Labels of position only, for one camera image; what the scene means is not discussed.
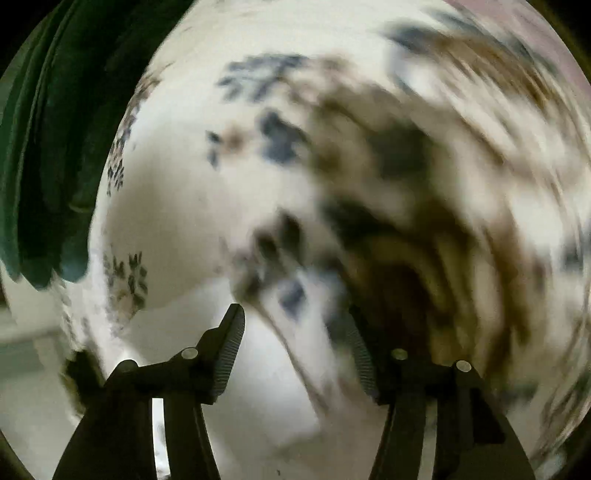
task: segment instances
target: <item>green curtain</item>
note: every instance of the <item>green curtain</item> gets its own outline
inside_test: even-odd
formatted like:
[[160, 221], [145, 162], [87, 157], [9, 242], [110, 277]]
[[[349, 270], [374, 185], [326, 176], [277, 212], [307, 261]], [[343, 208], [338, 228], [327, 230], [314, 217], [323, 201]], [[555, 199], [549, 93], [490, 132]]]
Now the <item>green curtain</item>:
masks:
[[44, 288], [79, 280], [127, 102], [192, 0], [63, 0], [0, 79], [0, 256]]

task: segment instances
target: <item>metal pin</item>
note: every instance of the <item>metal pin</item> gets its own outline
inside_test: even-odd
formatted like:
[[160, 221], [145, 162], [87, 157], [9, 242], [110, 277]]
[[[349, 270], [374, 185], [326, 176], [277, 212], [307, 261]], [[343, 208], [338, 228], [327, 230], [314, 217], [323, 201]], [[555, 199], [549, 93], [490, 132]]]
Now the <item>metal pin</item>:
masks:
[[408, 352], [403, 348], [395, 348], [392, 350], [392, 357], [395, 360], [406, 360], [408, 358]]
[[185, 359], [185, 360], [193, 360], [193, 358], [197, 358], [197, 355], [199, 353], [197, 352], [197, 349], [194, 347], [189, 347], [186, 348], [185, 350], [183, 350], [181, 352], [181, 356]]
[[132, 359], [123, 360], [119, 363], [119, 365], [117, 365], [117, 370], [119, 372], [131, 372], [136, 368], [138, 368], [138, 364]]
[[470, 363], [466, 362], [465, 360], [459, 360], [456, 363], [456, 368], [460, 372], [464, 372], [465, 374], [467, 374], [470, 370], [472, 370], [472, 366], [470, 365]]

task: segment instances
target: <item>dark green fabric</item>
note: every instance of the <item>dark green fabric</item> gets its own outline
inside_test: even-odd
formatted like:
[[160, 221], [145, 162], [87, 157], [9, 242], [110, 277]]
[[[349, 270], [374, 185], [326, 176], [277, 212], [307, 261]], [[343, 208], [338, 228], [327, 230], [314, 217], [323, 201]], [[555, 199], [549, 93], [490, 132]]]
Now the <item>dark green fabric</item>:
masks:
[[191, 3], [63, 0], [17, 54], [20, 67], [0, 80], [0, 92], [11, 83], [0, 123], [0, 254], [12, 278], [44, 288], [53, 271], [68, 281], [84, 275], [119, 121]]

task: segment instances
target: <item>blue floral pattern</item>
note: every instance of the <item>blue floral pattern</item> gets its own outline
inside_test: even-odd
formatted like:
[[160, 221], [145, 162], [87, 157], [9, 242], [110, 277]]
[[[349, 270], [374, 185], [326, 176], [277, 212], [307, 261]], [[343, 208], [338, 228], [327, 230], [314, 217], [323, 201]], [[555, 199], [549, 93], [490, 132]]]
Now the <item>blue floral pattern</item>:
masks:
[[290, 282], [279, 299], [279, 304], [292, 320], [299, 320], [299, 313], [305, 302], [306, 292], [298, 280]]
[[127, 105], [125, 115], [117, 130], [108, 157], [107, 196], [109, 197], [112, 195], [113, 189], [118, 191], [123, 186], [125, 170], [123, 165], [123, 150], [131, 135], [131, 127], [137, 119], [141, 105], [159, 83], [160, 79], [156, 75], [145, 74], [139, 81], [138, 86], [135, 88], [135, 93]]
[[224, 100], [231, 102], [242, 95], [250, 102], [267, 98], [273, 86], [291, 69], [305, 66], [307, 58], [298, 54], [264, 54], [233, 61], [217, 85], [226, 89]]
[[217, 168], [218, 152], [217, 149], [222, 144], [221, 137], [214, 132], [207, 131], [207, 141], [211, 145], [209, 152], [207, 153], [207, 161], [212, 165], [213, 168]]
[[109, 297], [113, 309], [120, 316], [131, 319], [137, 311], [145, 306], [148, 284], [148, 271], [142, 265], [142, 252], [128, 255], [127, 265], [118, 260], [103, 255], [103, 268], [109, 288]]
[[267, 139], [267, 144], [262, 155], [279, 165], [284, 165], [295, 159], [294, 145], [303, 140], [301, 129], [285, 122], [274, 110], [263, 115], [259, 122], [259, 128]]
[[[497, 38], [488, 30], [483, 28], [476, 18], [474, 18], [468, 10], [463, 8], [457, 9], [456, 14], [448, 12], [433, 10], [430, 12], [431, 16], [439, 21], [443, 26], [459, 31], [462, 34], [470, 37], [485, 37], [489, 41], [493, 41], [502, 49], [516, 55], [521, 60], [528, 63], [540, 63], [552, 74], [557, 74], [558, 69], [547, 58], [539, 53], [526, 47], [525, 44], [513, 33], [504, 33], [503, 38]], [[438, 31], [427, 26], [416, 26], [400, 24], [395, 25], [386, 33], [386, 38], [392, 42], [397, 43], [401, 47], [415, 54], [426, 54], [429, 51], [429, 43], [438, 35]]]

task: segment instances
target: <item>white wall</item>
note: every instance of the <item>white wall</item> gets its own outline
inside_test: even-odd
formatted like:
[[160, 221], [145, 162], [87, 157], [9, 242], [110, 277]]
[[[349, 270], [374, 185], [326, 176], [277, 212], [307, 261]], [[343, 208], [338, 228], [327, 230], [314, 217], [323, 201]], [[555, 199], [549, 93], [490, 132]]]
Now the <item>white wall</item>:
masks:
[[0, 429], [36, 480], [51, 479], [74, 432], [56, 341], [53, 336], [0, 346], [0, 356], [4, 351], [10, 362], [0, 372]]
[[0, 309], [0, 344], [45, 335], [59, 328], [60, 312], [50, 290], [37, 291], [24, 278], [14, 282], [4, 265], [2, 286], [10, 312]]

